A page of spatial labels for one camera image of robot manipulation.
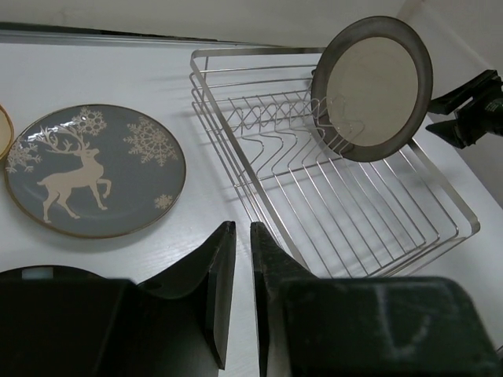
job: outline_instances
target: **round plate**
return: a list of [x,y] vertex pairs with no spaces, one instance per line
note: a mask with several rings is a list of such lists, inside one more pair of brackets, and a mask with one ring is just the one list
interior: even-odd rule
[[397,152],[426,116],[432,72],[426,47],[407,24],[375,16],[350,25],[321,55],[313,77],[323,141],[359,162]]
[[54,112],[14,141],[10,195],[36,221],[86,238],[121,236],[161,218],[180,195],[185,158],[160,123],[129,108]]
[[14,139],[14,127],[6,110],[0,105],[0,159],[3,159]]

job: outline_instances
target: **stainless steel rack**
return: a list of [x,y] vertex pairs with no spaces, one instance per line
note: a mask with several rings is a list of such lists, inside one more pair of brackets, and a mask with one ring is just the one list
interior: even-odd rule
[[[192,55],[194,110],[249,218],[318,276],[410,273],[478,232],[475,214],[415,141],[375,163],[327,147],[309,93],[321,52]],[[346,140],[365,127],[337,126]]]

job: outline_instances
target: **snowflake pattern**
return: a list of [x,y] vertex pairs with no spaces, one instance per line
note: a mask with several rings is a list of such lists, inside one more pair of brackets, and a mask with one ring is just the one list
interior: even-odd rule
[[156,208],[167,210],[170,204],[173,203],[173,196],[163,194],[160,197],[155,198],[154,202],[156,204]]
[[16,173],[15,166],[19,165],[24,168],[25,172],[31,173],[33,171],[32,164],[42,161],[42,157],[36,154],[38,149],[39,147],[36,144],[28,143],[28,146],[24,146],[21,144],[21,140],[16,140],[7,156],[7,172]]
[[178,159],[174,146],[168,144],[168,137],[163,130],[154,126],[146,118],[139,118],[140,124],[128,124],[132,136],[124,138],[133,147],[129,153],[132,155],[142,155],[141,163],[147,163],[155,159],[160,167],[163,167],[168,158]]
[[80,109],[80,114],[72,118],[75,128],[80,134],[97,136],[107,123],[103,120],[101,112],[92,112],[88,107]]

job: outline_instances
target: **white table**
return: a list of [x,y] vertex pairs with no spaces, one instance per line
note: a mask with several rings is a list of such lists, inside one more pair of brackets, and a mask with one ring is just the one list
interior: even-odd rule
[[[174,209],[143,231],[111,240],[79,240],[45,229],[21,213],[0,185],[0,262],[2,270],[61,264],[139,282],[193,250],[222,221],[234,220],[237,261],[227,369],[221,375],[253,376],[258,375],[258,359],[249,220],[191,106],[189,57],[193,50],[208,47],[212,45],[0,35],[0,103],[16,135],[60,108],[119,104],[166,125],[187,160],[187,181]],[[482,224],[478,234],[419,274],[456,280],[472,296],[499,347],[503,210],[451,147],[424,131],[417,140]]]

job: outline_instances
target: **dish rack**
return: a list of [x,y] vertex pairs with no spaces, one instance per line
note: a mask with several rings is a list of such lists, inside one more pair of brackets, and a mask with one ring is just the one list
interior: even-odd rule
[[[477,233],[473,211],[414,140],[375,163],[327,147],[310,99],[322,52],[192,55],[193,108],[250,220],[327,277],[411,273]],[[365,126],[345,127],[348,135]]]

